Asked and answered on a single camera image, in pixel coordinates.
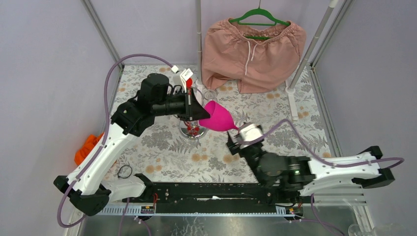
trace pink plastic cup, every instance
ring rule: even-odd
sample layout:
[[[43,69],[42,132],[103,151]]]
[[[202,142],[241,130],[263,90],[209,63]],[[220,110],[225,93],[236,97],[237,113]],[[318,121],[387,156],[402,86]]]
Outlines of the pink plastic cup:
[[[218,132],[238,129],[235,126],[235,122],[233,121],[232,115],[229,111],[217,102],[208,102],[204,109],[210,114],[211,117],[199,120],[201,126]]]

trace green hanger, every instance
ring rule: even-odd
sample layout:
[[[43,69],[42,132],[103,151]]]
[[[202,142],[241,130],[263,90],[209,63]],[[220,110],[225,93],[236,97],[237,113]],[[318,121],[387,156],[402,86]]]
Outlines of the green hanger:
[[[254,15],[265,16],[268,19],[270,19],[271,21],[273,21],[274,24],[266,24],[266,23],[241,23],[240,22],[241,20],[244,20],[244,19],[248,18],[249,16],[254,16]],[[276,26],[276,24],[282,24],[282,25],[285,25],[285,26],[289,26],[290,25],[290,23],[288,23],[288,22],[280,21],[280,20],[274,18],[269,11],[267,11],[265,9],[261,9],[261,6],[260,5],[259,5],[258,8],[252,9],[252,10],[246,12],[242,17],[239,17],[239,18],[236,18],[236,19],[231,19],[231,20],[229,20],[229,22],[230,23],[237,22],[239,25],[248,25],[248,26]],[[263,37],[263,36],[246,36],[246,38],[253,38],[253,39],[260,39],[260,40],[270,39],[270,37]]]

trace floral tablecloth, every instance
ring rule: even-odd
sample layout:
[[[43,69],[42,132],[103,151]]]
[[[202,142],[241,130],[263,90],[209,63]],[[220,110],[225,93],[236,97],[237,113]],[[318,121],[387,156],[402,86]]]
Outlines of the floral tablecloth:
[[[196,71],[196,66],[181,66]],[[135,96],[141,81],[150,73],[161,73],[170,78],[169,67],[161,65],[127,65],[124,68],[113,111],[127,99]],[[265,131],[283,118],[289,118],[288,98],[282,84],[274,91],[258,94],[240,94],[235,81],[217,89],[218,102],[232,114],[236,125],[251,121],[262,124]],[[330,157],[314,93],[305,69],[296,86],[299,120],[295,122],[313,150],[322,157]],[[179,120],[174,116],[157,117],[155,124],[145,130],[131,148],[126,149],[105,176],[116,179],[119,168],[130,165],[133,173],[143,173],[152,181],[175,182],[256,182],[251,170],[239,155],[230,155],[227,134],[209,131],[198,142],[183,138]],[[308,155],[288,125],[283,125],[263,142],[265,150],[279,155]]]

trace pink shorts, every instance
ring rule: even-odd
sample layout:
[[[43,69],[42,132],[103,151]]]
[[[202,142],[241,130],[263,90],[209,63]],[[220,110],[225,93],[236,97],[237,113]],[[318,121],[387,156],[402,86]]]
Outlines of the pink shorts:
[[[296,70],[305,44],[305,31],[289,22],[265,30],[230,23],[212,25],[205,37],[202,79],[208,89],[238,80],[240,93],[268,92]],[[267,36],[254,40],[247,36]]]

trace lavender wall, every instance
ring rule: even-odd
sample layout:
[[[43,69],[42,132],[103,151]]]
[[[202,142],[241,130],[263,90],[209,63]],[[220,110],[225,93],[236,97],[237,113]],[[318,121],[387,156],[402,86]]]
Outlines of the lavender wall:
[[[278,19],[291,20],[302,26],[307,32],[309,44],[329,2],[330,0],[262,0],[261,7]],[[121,57],[132,53],[150,53],[174,63],[197,62],[194,0],[92,0],[92,3]],[[248,10],[257,8],[258,3],[258,0],[202,0],[203,37],[213,23],[229,17],[240,17]],[[342,3],[343,0],[339,0],[325,33]],[[248,22],[251,21],[269,22],[263,16],[248,18]],[[127,60],[126,63],[158,62],[136,58]]]
[[[0,235],[62,235],[52,182],[102,128],[113,61],[81,1],[0,1],[0,32]]]
[[[385,157],[405,158],[392,169],[394,183],[365,197],[376,225],[399,222],[411,232],[417,232],[416,11],[415,0],[355,1],[317,66],[344,155],[379,145]]]

